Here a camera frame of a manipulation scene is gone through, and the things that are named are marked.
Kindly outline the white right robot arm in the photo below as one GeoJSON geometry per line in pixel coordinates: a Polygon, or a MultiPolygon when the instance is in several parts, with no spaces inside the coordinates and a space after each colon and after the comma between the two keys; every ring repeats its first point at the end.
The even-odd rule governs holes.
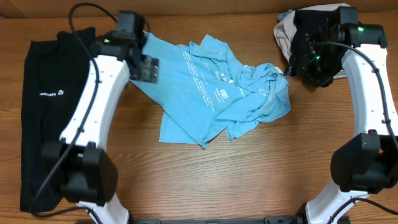
{"type": "Polygon", "coordinates": [[[318,88],[345,72],[354,134],[333,153],[330,182],[292,222],[348,223],[350,208],[397,183],[397,111],[386,69],[387,38],[382,26],[360,22],[355,7],[298,10],[293,23],[288,74],[318,88]]]}

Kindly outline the light blue t-shirt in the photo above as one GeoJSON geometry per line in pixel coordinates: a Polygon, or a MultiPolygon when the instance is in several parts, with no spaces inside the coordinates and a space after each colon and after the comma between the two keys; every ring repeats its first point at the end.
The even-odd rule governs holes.
{"type": "Polygon", "coordinates": [[[143,53],[159,59],[158,79],[134,84],[164,110],[160,142],[206,148],[222,131],[234,140],[290,111],[289,83],[273,64],[244,65],[210,35],[188,45],[146,37],[143,53]]]}

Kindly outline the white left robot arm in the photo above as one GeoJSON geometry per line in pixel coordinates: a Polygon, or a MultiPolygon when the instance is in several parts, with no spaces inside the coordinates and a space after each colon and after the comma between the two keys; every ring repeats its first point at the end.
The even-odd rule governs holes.
{"type": "Polygon", "coordinates": [[[39,191],[52,186],[74,210],[86,210],[94,223],[132,223],[117,195],[118,170],[106,153],[109,127],[119,97],[131,80],[155,83],[159,60],[144,55],[142,15],[120,11],[116,29],[87,49],[90,68],[71,120],[57,142],[48,142],[42,157],[49,166],[39,191]]]}

